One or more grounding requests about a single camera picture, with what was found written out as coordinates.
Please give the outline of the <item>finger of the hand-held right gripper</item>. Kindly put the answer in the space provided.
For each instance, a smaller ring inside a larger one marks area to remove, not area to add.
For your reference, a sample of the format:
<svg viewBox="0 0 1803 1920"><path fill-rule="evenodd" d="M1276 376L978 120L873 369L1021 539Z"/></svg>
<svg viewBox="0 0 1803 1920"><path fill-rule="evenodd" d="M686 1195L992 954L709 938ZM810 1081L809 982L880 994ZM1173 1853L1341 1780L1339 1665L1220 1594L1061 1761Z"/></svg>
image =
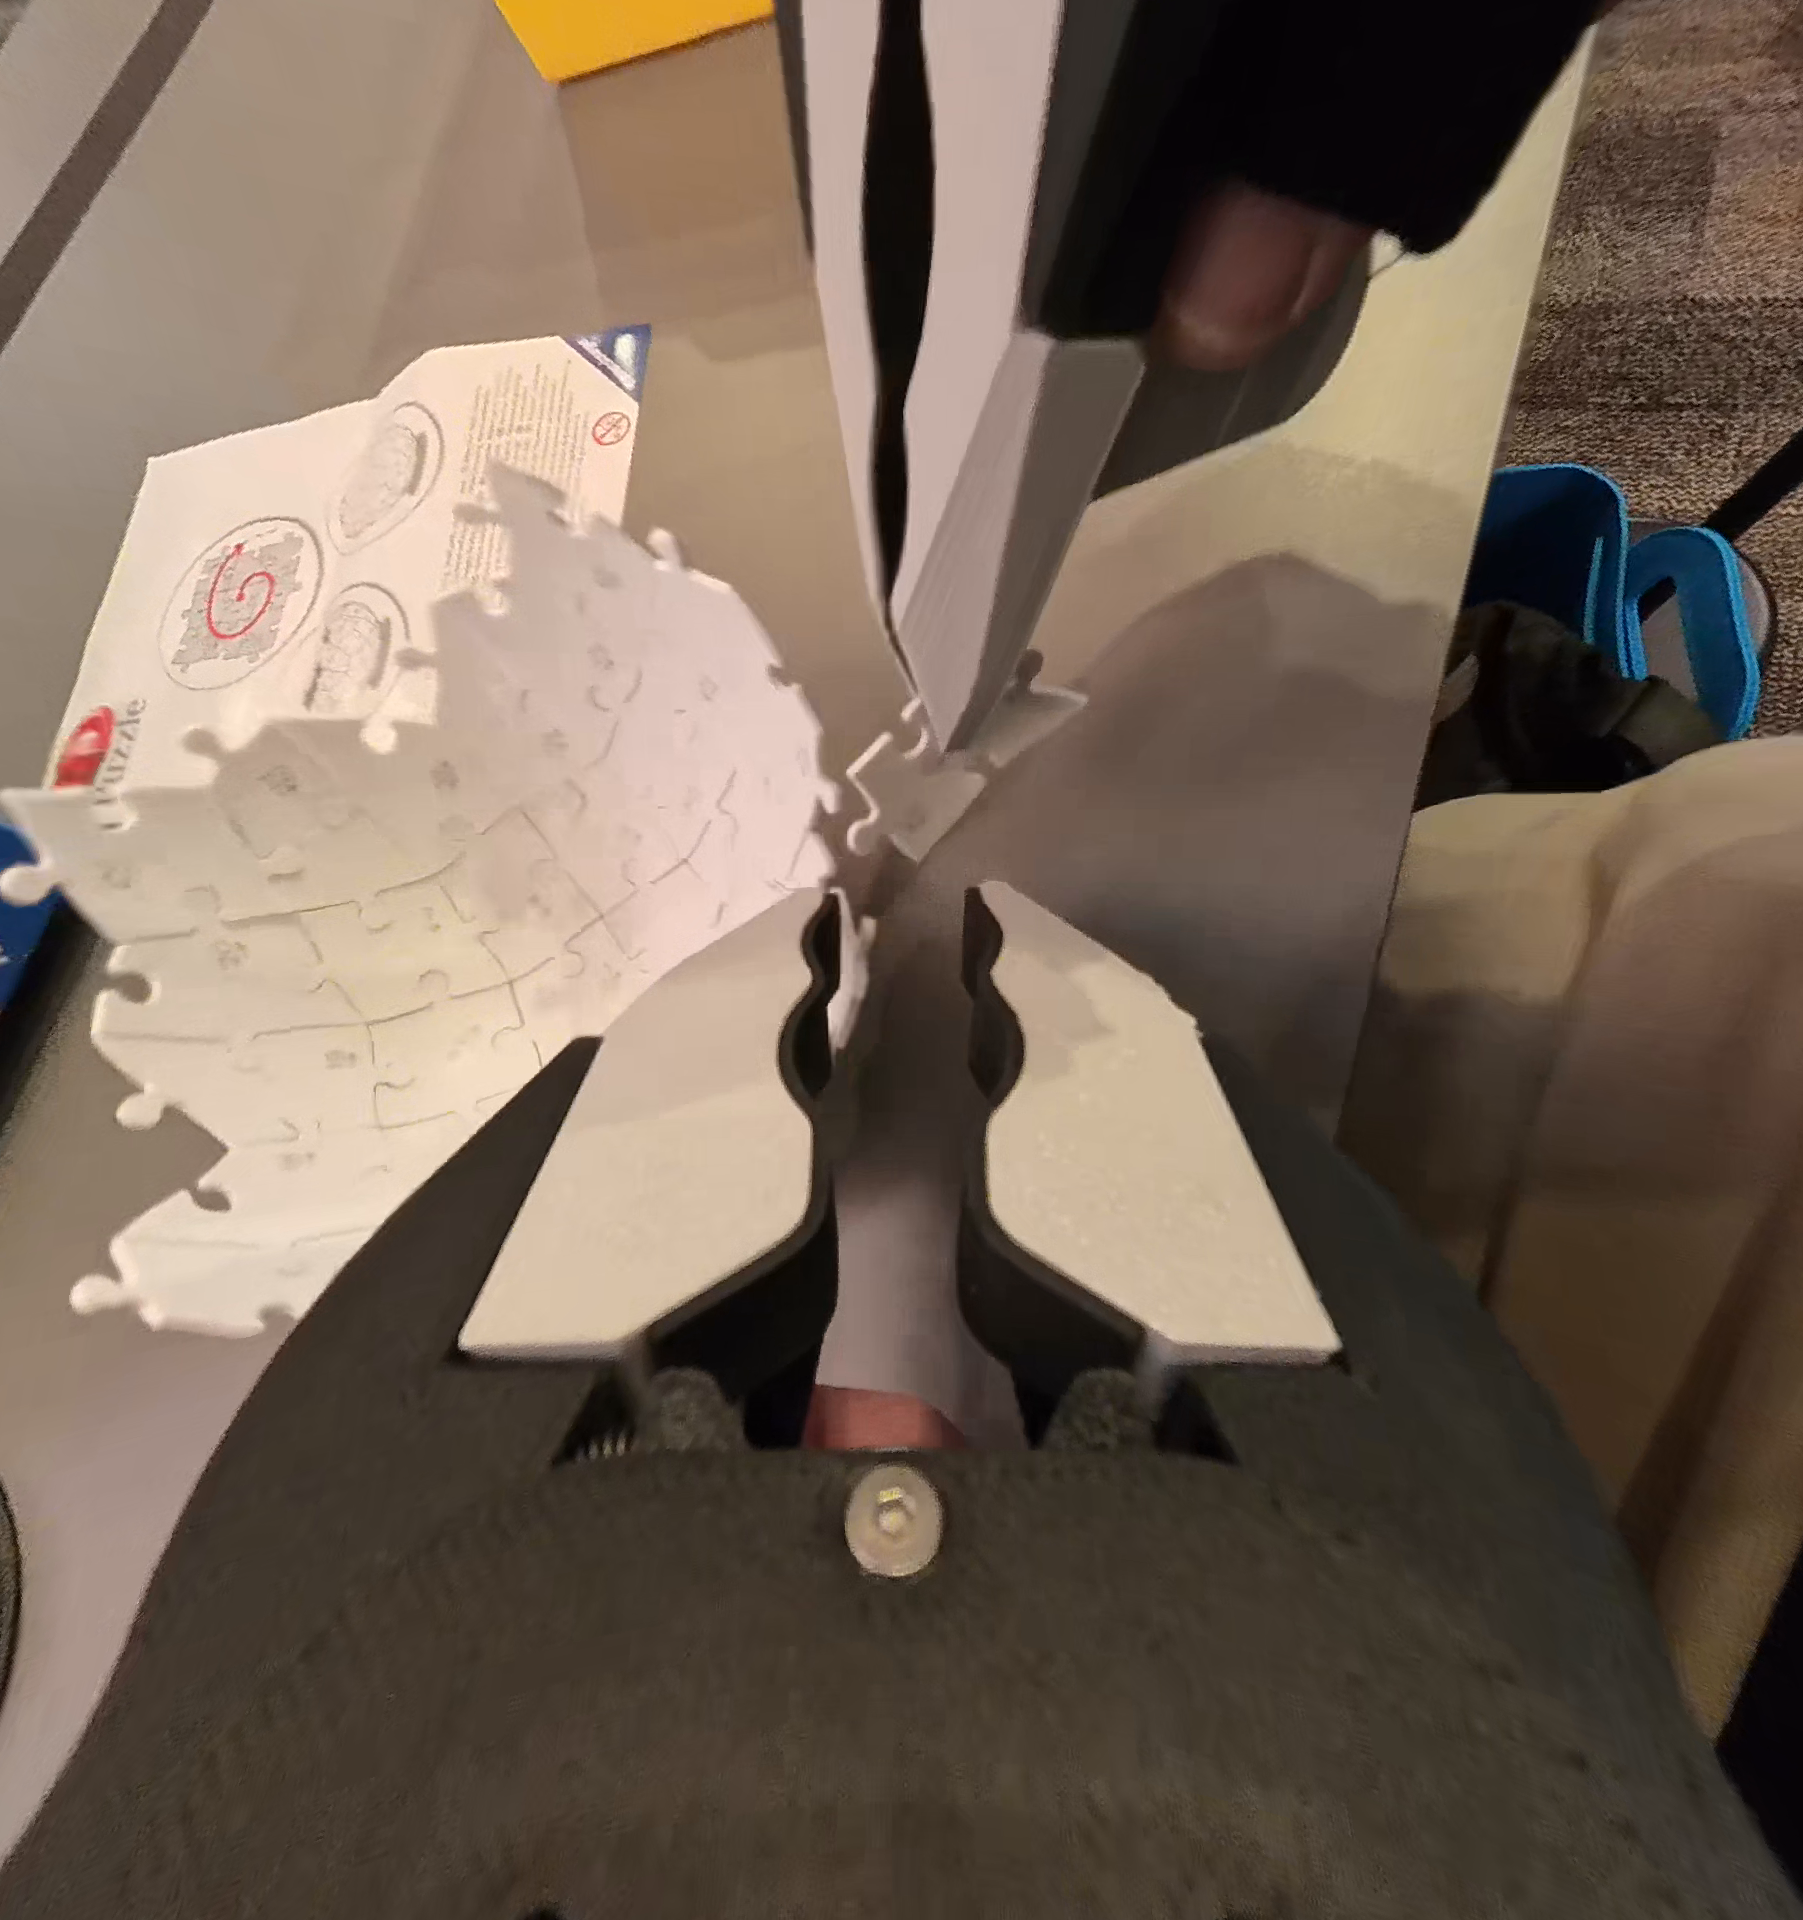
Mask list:
<svg viewBox="0 0 1803 1920"><path fill-rule="evenodd" d="M1038 318L1136 12L921 8L931 252L888 621L948 752L978 741L1029 649L1145 370L1133 335Z"/></svg>
<svg viewBox="0 0 1803 1920"><path fill-rule="evenodd" d="M869 606L898 646L905 540L905 7L776 4L809 259Z"/></svg>

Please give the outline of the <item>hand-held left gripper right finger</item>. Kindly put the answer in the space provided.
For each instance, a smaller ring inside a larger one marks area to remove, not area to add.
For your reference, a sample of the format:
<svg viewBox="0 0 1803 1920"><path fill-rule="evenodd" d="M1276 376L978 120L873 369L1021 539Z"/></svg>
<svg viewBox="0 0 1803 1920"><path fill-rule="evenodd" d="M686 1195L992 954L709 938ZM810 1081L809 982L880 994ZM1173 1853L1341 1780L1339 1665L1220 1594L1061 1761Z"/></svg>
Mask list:
<svg viewBox="0 0 1803 1920"><path fill-rule="evenodd" d="M1149 972L990 879L962 983L962 1317L1016 1386L1341 1357L1198 1022Z"/></svg>

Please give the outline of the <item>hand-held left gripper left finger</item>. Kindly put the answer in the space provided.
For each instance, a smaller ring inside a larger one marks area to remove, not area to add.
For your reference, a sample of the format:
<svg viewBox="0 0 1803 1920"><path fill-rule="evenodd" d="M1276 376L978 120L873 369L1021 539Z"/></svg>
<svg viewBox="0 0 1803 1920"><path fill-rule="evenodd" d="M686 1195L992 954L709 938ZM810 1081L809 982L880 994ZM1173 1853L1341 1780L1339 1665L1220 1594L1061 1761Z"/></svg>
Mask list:
<svg viewBox="0 0 1803 1920"><path fill-rule="evenodd" d="M810 1370L834 1314L819 1110L842 915L803 889L683 959L600 1040L457 1336L482 1362Z"/></svg>

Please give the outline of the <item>white puzzle piece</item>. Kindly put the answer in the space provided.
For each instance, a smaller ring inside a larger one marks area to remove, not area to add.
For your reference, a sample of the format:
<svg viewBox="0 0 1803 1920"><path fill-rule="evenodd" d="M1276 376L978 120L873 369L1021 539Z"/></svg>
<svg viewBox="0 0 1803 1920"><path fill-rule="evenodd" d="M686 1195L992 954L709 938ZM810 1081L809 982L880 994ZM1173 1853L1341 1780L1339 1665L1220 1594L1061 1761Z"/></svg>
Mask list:
<svg viewBox="0 0 1803 1920"><path fill-rule="evenodd" d="M940 748L922 700L910 699L895 725L847 767L847 781L859 799L859 811L846 826L847 853L893 851L908 861L924 861L1007 766L1084 707L1084 693L1042 677L1036 651L1016 665L1001 699L964 748Z"/></svg>

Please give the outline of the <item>partly built puzzle ball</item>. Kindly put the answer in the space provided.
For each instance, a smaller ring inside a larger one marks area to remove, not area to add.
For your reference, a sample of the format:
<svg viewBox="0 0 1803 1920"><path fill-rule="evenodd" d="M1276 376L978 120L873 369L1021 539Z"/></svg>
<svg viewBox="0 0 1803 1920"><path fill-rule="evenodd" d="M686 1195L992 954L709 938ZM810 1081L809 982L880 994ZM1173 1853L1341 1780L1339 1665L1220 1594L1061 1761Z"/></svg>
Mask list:
<svg viewBox="0 0 1803 1920"><path fill-rule="evenodd" d="M502 582L441 598L374 710L197 725L106 799L0 795L26 851L2 901L59 895L107 949L118 1126L220 1150L73 1314L300 1317L561 1050L834 882L819 718L742 592L499 480Z"/></svg>

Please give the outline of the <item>person's right hand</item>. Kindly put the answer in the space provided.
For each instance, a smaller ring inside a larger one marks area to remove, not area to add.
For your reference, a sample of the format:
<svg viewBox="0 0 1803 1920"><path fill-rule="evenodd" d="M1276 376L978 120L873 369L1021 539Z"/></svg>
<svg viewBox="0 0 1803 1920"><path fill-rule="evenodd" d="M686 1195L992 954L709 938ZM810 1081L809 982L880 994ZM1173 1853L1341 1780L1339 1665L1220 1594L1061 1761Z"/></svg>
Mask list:
<svg viewBox="0 0 1803 1920"><path fill-rule="evenodd" d="M1187 217L1172 250L1150 348L1196 373L1241 373L1309 321L1377 231L1230 181Z"/></svg>

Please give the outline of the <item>yellow plastic bin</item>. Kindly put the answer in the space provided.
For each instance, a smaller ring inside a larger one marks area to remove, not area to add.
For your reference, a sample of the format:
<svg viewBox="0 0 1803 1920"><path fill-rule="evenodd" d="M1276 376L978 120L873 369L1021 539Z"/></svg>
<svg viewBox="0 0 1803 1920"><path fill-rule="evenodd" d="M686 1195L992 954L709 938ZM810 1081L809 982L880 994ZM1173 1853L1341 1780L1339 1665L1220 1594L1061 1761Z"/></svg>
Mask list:
<svg viewBox="0 0 1803 1920"><path fill-rule="evenodd" d="M497 3L549 84L697 46L774 20L774 3Z"/></svg>

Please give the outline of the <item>dark cloth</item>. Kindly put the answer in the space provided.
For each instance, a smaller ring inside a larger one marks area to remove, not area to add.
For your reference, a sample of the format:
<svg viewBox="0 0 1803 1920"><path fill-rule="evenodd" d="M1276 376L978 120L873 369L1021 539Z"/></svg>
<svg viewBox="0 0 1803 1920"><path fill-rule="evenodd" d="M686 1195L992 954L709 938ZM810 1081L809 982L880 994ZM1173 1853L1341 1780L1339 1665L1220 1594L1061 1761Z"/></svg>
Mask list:
<svg viewBox="0 0 1803 1920"><path fill-rule="evenodd" d="M1547 614L1483 602L1456 620L1414 809L1604 795L1722 744L1673 684L1626 677Z"/></svg>

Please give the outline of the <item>white instruction sheet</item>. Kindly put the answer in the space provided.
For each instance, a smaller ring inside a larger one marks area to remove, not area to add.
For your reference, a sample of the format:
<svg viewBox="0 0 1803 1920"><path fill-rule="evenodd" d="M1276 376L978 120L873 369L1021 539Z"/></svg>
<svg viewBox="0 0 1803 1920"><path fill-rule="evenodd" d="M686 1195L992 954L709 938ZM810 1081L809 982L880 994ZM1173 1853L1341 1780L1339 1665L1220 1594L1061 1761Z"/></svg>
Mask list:
<svg viewBox="0 0 1803 1920"><path fill-rule="evenodd" d="M193 785L184 739L431 721L435 607L499 602L493 467L619 522L652 328L435 348L376 397L145 466L43 787Z"/></svg>

